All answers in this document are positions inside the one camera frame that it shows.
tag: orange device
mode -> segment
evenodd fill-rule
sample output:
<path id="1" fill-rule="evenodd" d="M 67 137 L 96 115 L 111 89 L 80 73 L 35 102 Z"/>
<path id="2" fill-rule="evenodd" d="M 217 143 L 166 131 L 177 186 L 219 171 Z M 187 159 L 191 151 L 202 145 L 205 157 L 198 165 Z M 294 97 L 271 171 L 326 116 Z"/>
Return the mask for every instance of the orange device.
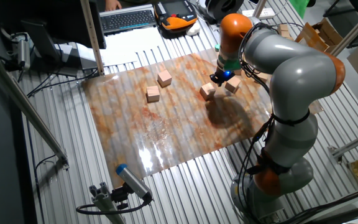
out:
<path id="1" fill-rule="evenodd" d="M 193 5 L 186 0 L 171 0 L 154 4 L 155 20 L 170 32 L 183 32 L 197 21 Z"/>

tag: blue object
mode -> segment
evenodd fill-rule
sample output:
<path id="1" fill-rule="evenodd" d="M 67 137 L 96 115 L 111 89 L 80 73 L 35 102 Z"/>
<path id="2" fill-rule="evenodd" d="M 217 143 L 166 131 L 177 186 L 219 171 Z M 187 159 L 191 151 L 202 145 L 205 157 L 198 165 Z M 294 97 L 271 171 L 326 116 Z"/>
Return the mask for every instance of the blue object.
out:
<path id="1" fill-rule="evenodd" d="M 229 77 L 230 74 L 231 74 L 231 71 L 225 71 L 225 72 L 223 73 L 223 75 L 224 75 L 226 78 Z"/>
<path id="2" fill-rule="evenodd" d="M 128 167 L 127 164 L 119 164 L 116 169 L 117 175 L 119 175 L 126 167 Z"/>
<path id="3" fill-rule="evenodd" d="M 136 25 L 132 25 L 132 26 L 120 27 L 120 29 L 128 29 L 128 28 L 131 28 L 131 27 L 144 26 L 144 25 L 147 25 L 147 24 L 149 24 L 149 23 L 147 22 L 147 23 L 143 23 L 143 24 L 136 24 Z"/>

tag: blue led light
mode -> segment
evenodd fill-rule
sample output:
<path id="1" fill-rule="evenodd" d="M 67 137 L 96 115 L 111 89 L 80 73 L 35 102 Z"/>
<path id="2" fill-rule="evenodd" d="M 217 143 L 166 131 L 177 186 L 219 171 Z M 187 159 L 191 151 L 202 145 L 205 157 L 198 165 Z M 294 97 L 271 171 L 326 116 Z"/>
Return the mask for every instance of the blue led light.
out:
<path id="1" fill-rule="evenodd" d="M 225 77 L 229 77 L 229 76 L 230 76 L 230 74 L 231 74 L 231 72 L 230 72 L 230 71 L 225 71 L 225 72 L 223 73 L 223 75 L 224 75 Z"/>

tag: green object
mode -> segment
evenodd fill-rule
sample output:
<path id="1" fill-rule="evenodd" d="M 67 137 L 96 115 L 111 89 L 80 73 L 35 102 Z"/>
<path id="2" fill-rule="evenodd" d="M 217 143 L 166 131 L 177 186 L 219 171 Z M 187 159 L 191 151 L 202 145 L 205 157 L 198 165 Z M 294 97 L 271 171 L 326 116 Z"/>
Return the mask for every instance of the green object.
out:
<path id="1" fill-rule="evenodd" d="M 309 3 L 309 0 L 290 0 L 290 3 L 294 7 L 294 9 L 297 11 L 299 16 L 303 19 L 303 16 L 305 15 L 306 7 Z"/>

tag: monitor stand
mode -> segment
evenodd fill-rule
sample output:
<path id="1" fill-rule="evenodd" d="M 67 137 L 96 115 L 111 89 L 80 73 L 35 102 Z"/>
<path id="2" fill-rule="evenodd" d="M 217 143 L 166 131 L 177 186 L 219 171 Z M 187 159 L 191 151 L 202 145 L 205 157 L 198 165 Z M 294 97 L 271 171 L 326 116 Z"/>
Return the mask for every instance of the monitor stand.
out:
<path id="1" fill-rule="evenodd" d="M 31 58 L 30 69 L 41 73 L 51 73 L 56 75 L 68 75 L 76 77 L 79 70 L 82 70 L 81 58 L 78 49 L 72 48 L 66 62 L 49 63 L 37 54 L 33 54 Z"/>
<path id="2" fill-rule="evenodd" d="M 62 55 L 63 52 L 56 49 L 55 43 L 46 29 L 46 22 L 38 19 L 24 19 L 22 25 L 37 49 L 37 54 L 33 54 L 31 58 L 31 70 L 77 76 L 78 71 L 82 69 L 78 49 L 72 48 L 67 61 L 62 62 L 63 56 L 66 55 Z"/>

